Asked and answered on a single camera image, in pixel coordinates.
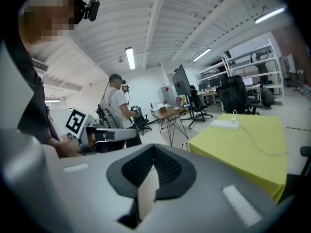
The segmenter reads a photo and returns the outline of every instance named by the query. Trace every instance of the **laptop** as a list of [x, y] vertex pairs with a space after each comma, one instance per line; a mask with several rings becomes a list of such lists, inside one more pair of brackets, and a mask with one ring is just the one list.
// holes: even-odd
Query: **laptop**
[[243, 79], [245, 87], [252, 87], [253, 86], [253, 78]]

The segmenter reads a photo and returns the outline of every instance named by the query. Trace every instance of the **metal shelving unit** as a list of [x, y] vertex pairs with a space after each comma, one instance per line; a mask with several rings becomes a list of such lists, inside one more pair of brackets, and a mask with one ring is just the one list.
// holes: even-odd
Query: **metal shelving unit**
[[[264, 59], [264, 60], [260, 60], [260, 61], [255, 61], [255, 62], [242, 62], [242, 63], [238, 63], [238, 64], [232, 64], [233, 61], [239, 60], [243, 57], [247, 57], [250, 55], [253, 55], [254, 53], [259, 53], [259, 52], [268, 52], [272, 54], [272, 57]], [[263, 46], [260, 46], [259, 48], [256, 48], [250, 52], [244, 53], [242, 55], [239, 55], [237, 57], [233, 57], [230, 59], [226, 59], [226, 65], [227, 65], [227, 69], [228, 69], [228, 76], [234, 76], [235, 75], [235, 71], [239, 70], [239, 69], [244, 69], [244, 68], [248, 68], [248, 67], [252, 67], [254, 65], [257, 64], [264, 64], [267, 62], [274, 62], [275, 66], [276, 66], [276, 71], [273, 72], [267, 72], [267, 73], [261, 73], [261, 74], [256, 74], [256, 75], [250, 75], [250, 76], [246, 76], [246, 77], [242, 77], [243, 79], [247, 79], [247, 78], [254, 78], [254, 77], [260, 77], [260, 76], [265, 76], [265, 75], [277, 75], [277, 80], [278, 80], [278, 84], [267, 84], [264, 85], [263, 87], [266, 88], [279, 88], [280, 89], [280, 96], [276, 97], [275, 101], [279, 101], [282, 102], [284, 99], [284, 85], [283, 85], [283, 74], [281, 71], [281, 65], [280, 62], [275, 54], [275, 49], [273, 47], [273, 45], [271, 44], [271, 41], [269, 40], [269, 43]]]
[[[207, 77], [202, 77], [204, 75], [208, 75], [210, 71], [212, 71], [213, 69], [216, 69], [218, 67], [222, 67], [224, 66], [225, 67], [225, 71], [223, 72], [219, 72], [219, 73], [216, 73], [216, 74], [212, 74], [210, 76], [207, 76]], [[200, 81], [204, 81], [204, 80], [210, 80], [210, 79], [213, 79], [219, 75], [222, 75], [222, 74], [227, 74], [228, 76], [229, 75], [229, 70], [228, 70], [228, 66], [227, 66], [227, 63], [226, 63], [226, 59], [223, 58], [222, 61], [220, 63], [217, 63], [211, 67], [207, 67], [205, 70], [199, 72], [197, 75], [196, 75], [196, 79], [198, 82]]]

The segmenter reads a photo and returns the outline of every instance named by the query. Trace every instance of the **black cap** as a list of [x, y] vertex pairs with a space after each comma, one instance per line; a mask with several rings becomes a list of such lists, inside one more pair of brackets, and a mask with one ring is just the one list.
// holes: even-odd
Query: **black cap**
[[109, 82], [112, 81], [112, 80], [120, 80], [122, 81], [122, 78], [119, 74], [112, 74], [110, 77], [109, 77]]

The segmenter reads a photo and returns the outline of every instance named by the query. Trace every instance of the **white label strip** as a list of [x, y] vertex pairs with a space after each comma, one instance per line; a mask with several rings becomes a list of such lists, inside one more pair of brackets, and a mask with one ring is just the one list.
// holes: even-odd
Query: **white label strip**
[[75, 166], [64, 167], [64, 170], [66, 173], [70, 173], [70, 172], [80, 171], [86, 168], [89, 168], [89, 165], [86, 163], [83, 163], [83, 164], [79, 164]]
[[223, 193], [247, 228], [262, 219], [262, 216], [234, 185], [225, 187]]

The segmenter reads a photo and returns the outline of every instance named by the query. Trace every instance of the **white t-shirt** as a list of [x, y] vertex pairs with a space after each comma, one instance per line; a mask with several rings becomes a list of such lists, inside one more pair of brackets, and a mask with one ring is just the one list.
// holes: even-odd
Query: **white t-shirt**
[[131, 123], [130, 119], [128, 117], [125, 117], [122, 113], [122, 110], [120, 109], [121, 105], [127, 103], [125, 94], [122, 90], [117, 90], [116, 88], [108, 87], [104, 96], [105, 103], [106, 104], [109, 103], [107, 99], [112, 90], [116, 90], [116, 92], [115, 94], [112, 95], [110, 107], [114, 110], [114, 113], [116, 113], [117, 117], [122, 118], [122, 128], [127, 129], [129, 127], [132, 127], [133, 124]]

